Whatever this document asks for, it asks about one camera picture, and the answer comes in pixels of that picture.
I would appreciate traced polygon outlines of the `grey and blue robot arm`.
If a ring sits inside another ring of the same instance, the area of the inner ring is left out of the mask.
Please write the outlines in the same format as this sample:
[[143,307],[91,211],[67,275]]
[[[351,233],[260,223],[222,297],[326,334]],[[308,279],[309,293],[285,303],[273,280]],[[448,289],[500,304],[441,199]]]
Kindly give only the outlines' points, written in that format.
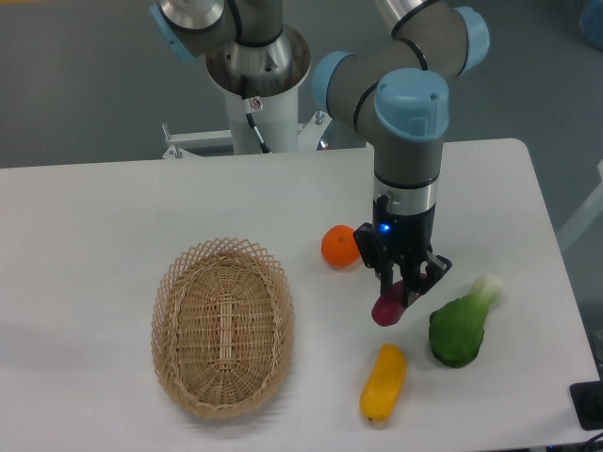
[[369,57],[333,52],[318,62],[284,21],[279,1],[156,1],[150,12],[184,61],[203,57],[222,90],[236,153],[299,149],[298,87],[374,151],[372,220],[354,234],[381,299],[404,309],[449,271],[432,250],[448,83],[481,63],[488,27],[443,1],[381,1],[391,42]]

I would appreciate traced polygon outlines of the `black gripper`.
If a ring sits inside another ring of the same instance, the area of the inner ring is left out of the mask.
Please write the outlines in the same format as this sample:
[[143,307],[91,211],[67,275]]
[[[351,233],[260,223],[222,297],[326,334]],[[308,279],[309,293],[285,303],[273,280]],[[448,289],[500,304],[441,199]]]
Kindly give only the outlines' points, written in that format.
[[393,286],[394,266],[403,266],[403,306],[410,307],[426,295],[452,268],[443,255],[432,253],[434,207],[416,214],[399,215],[386,195],[379,195],[372,205],[372,221],[353,233],[355,244],[366,267],[372,268],[380,281],[380,292]]

